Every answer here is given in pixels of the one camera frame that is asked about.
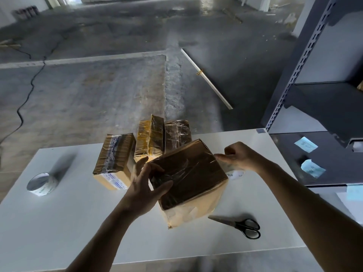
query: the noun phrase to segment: person's right hand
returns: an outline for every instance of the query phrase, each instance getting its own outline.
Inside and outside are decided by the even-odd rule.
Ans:
[[[236,165],[245,170],[256,171],[265,159],[262,155],[240,141],[224,148],[224,153],[225,155],[215,154],[214,156],[220,161]]]

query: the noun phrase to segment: packing tape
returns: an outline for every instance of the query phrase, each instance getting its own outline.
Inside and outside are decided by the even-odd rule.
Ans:
[[[26,189],[34,195],[44,196],[52,192],[58,183],[54,176],[48,173],[40,173],[29,181]]]

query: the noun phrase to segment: concrete floor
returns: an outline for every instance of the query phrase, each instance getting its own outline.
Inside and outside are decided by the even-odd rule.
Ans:
[[[229,7],[243,20],[221,10]],[[2,144],[0,201],[39,148],[103,142],[135,132],[150,113],[188,119],[193,133],[261,127],[260,120],[294,47],[293,27],[237,0],[141,0],[59,8],[0,30],[31,60],[147,52],[148,57],[46,66],[21,109],[23,127]],[[226,99],[228,110],[180,52],[191,56]],[[0,49],[16,67],[29,55]],[[39,67],[0,70],[0,137],[20,123],[16,109]],[[114,271],[321,271],[307,248],[119,265]]]

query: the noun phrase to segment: gray metal shelf upright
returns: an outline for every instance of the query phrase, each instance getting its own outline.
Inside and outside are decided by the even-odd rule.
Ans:
[[[363,0],[315,0],[297,39],[262,124],[298,181],[316,189],[341,192],[363,183]],[[307,153],[294,145],[307,137],[318,148]],[[306,159],[326,172],[305,173]]]

